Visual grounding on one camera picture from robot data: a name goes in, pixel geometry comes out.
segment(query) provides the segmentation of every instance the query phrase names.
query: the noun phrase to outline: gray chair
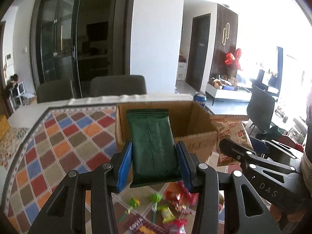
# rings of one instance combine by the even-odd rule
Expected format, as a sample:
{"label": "gray chair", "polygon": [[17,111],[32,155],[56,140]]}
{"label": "gray chair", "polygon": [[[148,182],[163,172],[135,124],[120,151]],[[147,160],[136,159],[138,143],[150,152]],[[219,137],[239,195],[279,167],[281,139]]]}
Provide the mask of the gray chair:
{"label": "gray chair", "polygon": [[145,78],[141,75],[100,76],[93,78],[90,96],[120,96],[146,94]]}
{"label": "gray chair", "polygon": [[247,106],[247,115],[252,121],[250,127],[254,126],[250,134],[255,126],[262,131],[268,131],[270,129],[274,106],[275,100],[272,96],[258,87],[253,86],[252,97]]}
{"label": "gray chair", "polygon": [[37,89],[37,103],[74,98],[70,79],[62,79],[40,84]]}

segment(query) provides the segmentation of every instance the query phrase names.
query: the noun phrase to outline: green packet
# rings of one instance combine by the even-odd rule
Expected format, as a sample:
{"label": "green packet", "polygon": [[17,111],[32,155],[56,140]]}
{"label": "green packet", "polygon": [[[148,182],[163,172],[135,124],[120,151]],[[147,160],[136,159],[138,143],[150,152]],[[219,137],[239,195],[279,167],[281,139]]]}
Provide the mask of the green packet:
{"label": "green packet", "polygon": [[133,181],[141,187],[181,179],[168,109],[127,110],[132,138]]}

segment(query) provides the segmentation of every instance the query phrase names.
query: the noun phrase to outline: person's hand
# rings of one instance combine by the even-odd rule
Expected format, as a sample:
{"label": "person's hand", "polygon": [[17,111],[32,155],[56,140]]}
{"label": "person's hand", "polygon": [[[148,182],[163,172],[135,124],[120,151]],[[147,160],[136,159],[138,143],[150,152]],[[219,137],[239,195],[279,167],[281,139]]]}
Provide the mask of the person's hand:
{"label": "person's hand", "polygon": [[[275,222],[278,222],[282,218],[282,212],[274,205],[270,207],[270,213]],[[301,209],[295,214],[287,215],[287,219],[290,222],[299,222],[305,215],[305,209]]]}

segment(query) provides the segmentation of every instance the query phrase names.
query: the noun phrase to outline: brown snack bag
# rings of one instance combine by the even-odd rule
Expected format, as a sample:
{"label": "brown snack bag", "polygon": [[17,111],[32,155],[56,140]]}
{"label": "brown snack bag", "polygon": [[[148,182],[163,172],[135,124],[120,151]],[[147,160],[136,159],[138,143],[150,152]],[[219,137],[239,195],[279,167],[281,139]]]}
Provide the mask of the brown snack bag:
{"label": "brown snack bag", "polygon": [[231,157],[223,155],[220,151],[219,143],[223,138],[229,138],[232,141],[252,149],[252,144],[246,129],[242,123],[246,116],[240,115],[211,115],[210,122],[217,131],[217,147],[216,151],[219,153],[219,160],[217,166],[238,164],[239,162]]}

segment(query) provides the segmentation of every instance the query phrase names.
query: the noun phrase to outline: bolt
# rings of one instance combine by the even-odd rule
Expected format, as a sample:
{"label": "bolt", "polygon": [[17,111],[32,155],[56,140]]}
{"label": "bolt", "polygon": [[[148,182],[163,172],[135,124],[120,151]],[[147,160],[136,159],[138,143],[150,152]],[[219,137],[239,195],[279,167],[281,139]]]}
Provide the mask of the bolt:
{"label": "bolt", "polygon": [[103,169],[109,169],[112,167],[112,165],[110,163],[104,163],[102,164]]}
{"label": "bolt", "polygon": [[68,176],[69,177],[75,177],[77,175],[77,172],[76,171],[70,171],[69,173],[68,173]]}
{"label": "bolt", "polygon": [[242,175],[242,173],[240,171],[233,171],[234,176],[236,177],[240,177]]}
{"label": "bolt", "polygon": [[199,167],[200,169],[202,169],[202,170],[205,170],[205,169],[208,168],[208,165],[206,165],[205,163],[200,163],[200,164],[198,165],[198,167]]}

